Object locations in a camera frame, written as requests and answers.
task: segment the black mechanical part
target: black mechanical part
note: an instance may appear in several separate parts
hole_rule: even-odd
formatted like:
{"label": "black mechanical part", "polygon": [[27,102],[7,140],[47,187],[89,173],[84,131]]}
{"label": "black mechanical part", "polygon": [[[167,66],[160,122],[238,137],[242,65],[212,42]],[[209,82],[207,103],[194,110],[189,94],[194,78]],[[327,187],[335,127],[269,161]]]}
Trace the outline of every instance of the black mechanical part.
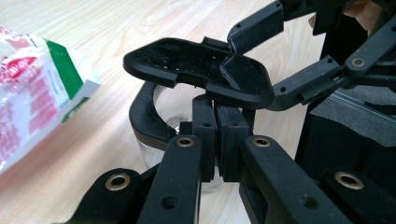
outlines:
{"label": "black mechanical part", "polygon": [[136,223],[144,201],[141,185],[135,171],[106,172],[93,183],[66,223]]}
{"label": "black mechanical part", "polygon": [[251,135],[241,153],[240,194],[252,223],[350,223],[274,139]]}
{"label": "black mechanical part", "polygon": [[215,174],[216,143],[218,126],[213,101],[197,96],[192,101],[192,134],[203,142],[202,181],[210,182]]}
{"label": "black mechanical part", "polygon": [[378,63],[386,60],[395,50],[395,47],[396,16],[393,16],[346,59],[346,73],[355,77],[369,72]]}
{"label": "black mechanical part", "polygon": [[365,175],[326,170],[320,187],[354,223],[396,223],[396,199]]}
{"label": "black mechanical part", "polygon": [[191,84],[206,89],[206,97],[239,107],[265,108],[274,97],[261,63],[233,54],[213,39],[197,44],[165,38],[128,53],[123,66],[135,77],[170,88]]}
{"label": "black mechanical part", "polygon": [[201,140],[169,142],[137,223],[197,223],[201,193]]}
{"label": "black mechanical part", "polygon": [[286,110],[299,103],[308,104],[337,90],[349,81],[341,77],[340,66],[330,56],[306,67],[274,86],[275,99],[269,110]]}
{"label": "black mechanical part", "polygon": [[177,135],[175,129],[160,117],[154,104],[156,84],[146,82],[137,94],[129,110],[129,120],[134,135],[143,144],[165,150],[171,138]]}
{"label": "black mechanical part", "polygon": [[233,52],[242,55],[281,32],[282,4],[275,1],[238,22],[228,33],[227,42]]}
{"label": "black mechanical part", "polygon": [[215,108],[219,127],[219,173],[225,182],[239,182],[242,167],[239,147],[250,134],[250,127],[237,107],[216,104]]}

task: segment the snack bag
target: snack bag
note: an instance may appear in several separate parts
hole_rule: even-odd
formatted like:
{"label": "snack bag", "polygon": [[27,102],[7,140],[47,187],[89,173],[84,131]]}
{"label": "snack bag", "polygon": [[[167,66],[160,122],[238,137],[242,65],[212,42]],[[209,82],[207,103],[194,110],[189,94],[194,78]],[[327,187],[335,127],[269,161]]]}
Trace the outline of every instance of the snack bag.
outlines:
{"label": "snack bag", "polygon": [[81,55],[0,27],[0,174],[66,122],[100,83]]}

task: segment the green label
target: green label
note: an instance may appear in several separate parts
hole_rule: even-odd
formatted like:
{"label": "green label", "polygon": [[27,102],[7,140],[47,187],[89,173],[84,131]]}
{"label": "green label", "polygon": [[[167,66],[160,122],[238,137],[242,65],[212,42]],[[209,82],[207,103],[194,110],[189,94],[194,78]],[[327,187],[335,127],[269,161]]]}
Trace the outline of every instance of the green label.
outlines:
{"label": "green label", "polygon": [[54,42],[48,40],[46,40],[46,42],[49,47],[49,53],[55,63],[56,69],[58,70],[59,77],[66,88],[67,95],[69,96],[69,99],[72,100],[83,85],[81,77],[73,64],[67,49]]}

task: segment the brass grommet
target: brass grommet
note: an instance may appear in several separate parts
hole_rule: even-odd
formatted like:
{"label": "brass grommet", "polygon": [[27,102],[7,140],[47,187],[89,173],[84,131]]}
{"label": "brass grommet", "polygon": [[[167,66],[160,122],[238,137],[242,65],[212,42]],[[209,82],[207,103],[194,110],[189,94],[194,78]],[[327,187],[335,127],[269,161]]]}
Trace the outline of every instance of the brass grommet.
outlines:
{"label": "brass grommet", "polygon": [[257,147],[269,147],[271,146],[271,142],[265,138],[255,138],[253,140],[254,145]]}
{"label": "brass grommet", "polygon": [[355,58],[352,60],[352,64],[355,67],[363,67],[364,66],[364,59],[363,58]]}
{"label": "brass grommet", "polygon": [[190,147],[194,145],[194,140],[189,137],[179,138],[177,139],[177,145],[180,147]]}
{"label": "brass grommet", "polygon": [[335,173],[335,180],[337,180],[337,182],[340,183],[342,186],[349,189],[364,188],[364,184],[359,178],[346,172]]}
{"label": "brass grommet", "polygon": [[125,189],[131,183],[131,177],[125,173],[112,175],[106,181],[106,188],[112,191]]}

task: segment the black plastic arm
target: black plastic arm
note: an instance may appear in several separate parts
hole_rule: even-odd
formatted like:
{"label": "black plastic arm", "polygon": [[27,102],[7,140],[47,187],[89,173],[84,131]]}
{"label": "black plastic arm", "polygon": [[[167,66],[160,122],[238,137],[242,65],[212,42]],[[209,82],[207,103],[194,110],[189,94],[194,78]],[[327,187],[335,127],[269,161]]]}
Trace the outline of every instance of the black plastic arm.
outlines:
{"label": "black plastic arm", "polygon": [[274,139],[251,135],[241,153],[239,192],[251,223],[350,223]]}

